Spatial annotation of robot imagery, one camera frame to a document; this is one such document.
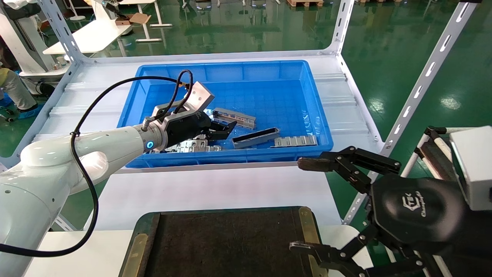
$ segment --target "white robotic arm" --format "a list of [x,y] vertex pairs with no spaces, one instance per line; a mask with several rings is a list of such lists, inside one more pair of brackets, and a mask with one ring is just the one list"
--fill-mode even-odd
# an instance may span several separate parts
[[3,0],[9,7],[18,10],[27,4],[37,3],[37,0]]
[[[192,86],[193,94],[190,90],[181,101],[173,98],[171,103],[156,106],[143,124],[76,137],[76,154],[92,183],[101,182],[153,149],[160,151],[200,134],[212,140],[226,139],[235,122],[223,125],[211,121],[203,109],[214,96],[199,82]],[[175,111],[167,112],[169,107]],[[73,159],[71,140],[72,136],[65,136],[32,143],[21,152],[18,165],[0,173],[0,246],[37,249],[68,195],[88,188]],[[22,276],[31,259],[0,252],[0,276]]]
[[[142,132],[141,127],[77,138],[77,153],[94,184],[163,144],[156,124],[151,123],[147,132]],[[1,243],[37,249],[68,195],[87,189],[70,154],[69,142],[70,136],[66,136],[28,145],[21,153],[21,162],[0,174]],[[21,276],[30,260],[30,257],[0,252],[0,275]]]

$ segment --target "blue plastic bin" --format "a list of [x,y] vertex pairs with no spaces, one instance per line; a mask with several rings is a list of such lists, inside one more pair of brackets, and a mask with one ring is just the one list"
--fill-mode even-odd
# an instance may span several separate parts
[[[146,65],[138,69],[136,76],[176,78],[184,69],[189,69],[194,81],[200,81],[215,95],[206,110],[208,114],[221,107],[255,116],[256,129],[236,126],[229,139],[209,143],[222,146],[222,151],[143,154],[127,167],[296,161],[333,148],[330,128],[306,61]],[[189,82],[187,74],[182,81]],[[142,123],[156,105],[169,102],[174,86],[161,80],[133,82],[118,127]],[[177,100],[184,95],[185,89],[181,88]],[[318,145],[270,148],[274,142],[269,141],[252,146],[254,149],[234,149],[231,138],[272,127],[280,129],[281,137],[316,135]]]

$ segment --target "white metal shelf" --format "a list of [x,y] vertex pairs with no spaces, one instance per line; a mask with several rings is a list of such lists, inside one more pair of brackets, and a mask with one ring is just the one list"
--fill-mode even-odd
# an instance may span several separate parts
[[[415,87],[409,94],[389,137],[383,142],[373,119],[364,103],[359,89],[341,56],[354,0],[341,0],[332,43],[324,50],[252,52],[230,54],[200,54],[179,56],[124,57],[91,59],[82,55],[68,26],[62,19],[56,3],[40,0],[40,6],[48,17],[60,42],[69,47],[67,54],[72,65],[63,77],[53,96],[19,143],[13,156],[0,158],[0,164],[10,168],[19,162],[20,152],[33,140],[67,135],[72,131],[76,119],[80,118],[98,92],[124,78],[133,77],[139,66],[165,63],[237,62],[265,60],[306,60],[314,75],[316,86],[323,102],[334,139],[334,151],[349,145],[379,152],[389,156],[413,112],[422,100],[432,79],[439,70],[453,43],[476,7],[476,3],[460,2],[453,13],[443,35],[439,39]],[[99,131],[116,127],[128,86],[121,87],[107,96],[87,119],[82,131]],[[375,173],[369,173],[374,180]],[[358,194],[347,213],[344,224],[349,224],[364,202]]]

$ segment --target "black mat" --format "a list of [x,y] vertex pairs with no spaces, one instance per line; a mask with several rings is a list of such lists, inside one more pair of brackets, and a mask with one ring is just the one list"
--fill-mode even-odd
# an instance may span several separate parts
[[152,248],[140,277],[311,277],[300,207],[171,213],[154,216]]

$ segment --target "white tabletop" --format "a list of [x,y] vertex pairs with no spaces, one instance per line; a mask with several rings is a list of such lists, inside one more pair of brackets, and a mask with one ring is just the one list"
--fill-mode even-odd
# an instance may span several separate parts
[[[94,231],[91,238],[79,250],[56,258],[34,258],[25,277],[117,277],[130,243],[133,231]],[[324,244],[342,248],[358,235],[353,227],[346,225],[319,226],[319,235]],[[49,232],[44,237],[40,250],[53,251],[76,244],[84,231]],[[354,261],[362,268],[372,267],[364,247]],[[330,271],[330,277],[343,277],[338,271]]]
[[[86,232],[48,232],[39,250],[78,243]],[[133,231],[96,231],[79,250],[56,258],[34,258],[24,277],[118,277]]]
[[[131,25],[116,25],[114,20],[94,20],[73,33],[73,38],[82,53],[96,53],[104,50]],[[61,42],[43,51],[45,55],[65,54]]]
[[130,230],[155,211],[285,206],[311,208],[319,225],[341,223],[324,173],[270,167],[114,174],[99,197],[96,230]]
[[118,2],[118,5],[137,5],[154,3],[156,0],[123,0]]

